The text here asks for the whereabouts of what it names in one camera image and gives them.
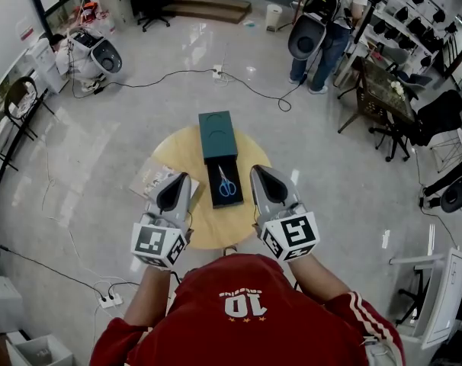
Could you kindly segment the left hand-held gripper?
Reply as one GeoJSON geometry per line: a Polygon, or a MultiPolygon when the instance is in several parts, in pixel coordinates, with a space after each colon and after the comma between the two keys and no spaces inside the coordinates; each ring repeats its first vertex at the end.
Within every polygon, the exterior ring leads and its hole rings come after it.
{"type": "Polygon", "coordinates": [[[130,251],[144,264],[172,270],[190,243],[192,228],[187,222],[191,203],[191,178],[181,172],[158,183],[149,193],[146,210],[134,223],[130,251]],[[175,206],[164,211],[158,206],[175,206]]]}

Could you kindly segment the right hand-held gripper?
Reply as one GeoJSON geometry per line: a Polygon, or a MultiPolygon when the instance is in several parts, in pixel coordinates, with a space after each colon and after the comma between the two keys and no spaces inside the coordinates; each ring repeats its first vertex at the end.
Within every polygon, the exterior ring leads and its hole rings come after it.
{"type": "Polygon", "coordinates": [[[294,183],[263,165],[252,166],[250,183],[256,210],[254,227],[273,257],[291,262],[310,254],[320,241],[319,230],[314,212],[299,201],[294,183]]]}

